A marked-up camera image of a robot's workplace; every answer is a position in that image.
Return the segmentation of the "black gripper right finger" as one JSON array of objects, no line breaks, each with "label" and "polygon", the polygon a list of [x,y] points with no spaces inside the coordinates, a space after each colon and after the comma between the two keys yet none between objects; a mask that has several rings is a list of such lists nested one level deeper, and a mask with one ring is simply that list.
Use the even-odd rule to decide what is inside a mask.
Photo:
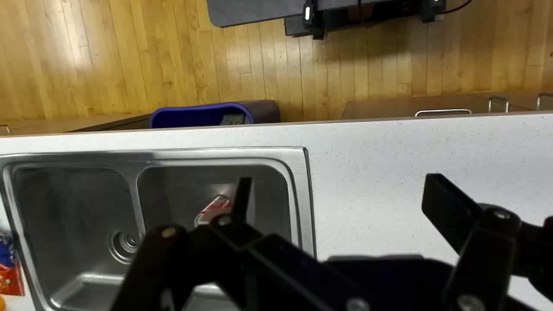
[{"label": "black gripper right finger", "polygon": [[534,311],[508,294],[512,276],[553,301],[551,218],[532,225],[475,202],[441,173],[425,176],[422,213],[458,254],[441,294],[448,311]]}]

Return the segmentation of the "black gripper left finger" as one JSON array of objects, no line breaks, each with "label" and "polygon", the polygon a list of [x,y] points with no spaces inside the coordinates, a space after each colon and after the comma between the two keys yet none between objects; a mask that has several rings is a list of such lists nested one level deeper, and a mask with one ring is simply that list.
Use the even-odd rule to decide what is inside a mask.
[{"label": "black gripper left finger", "polygon": [[150,230],[109,311],[183,311],[199,285],[214,283],[240,311],[370,311],[366,294],[282,237],[245,223],[251,178],[233,209],[187,232]]}]

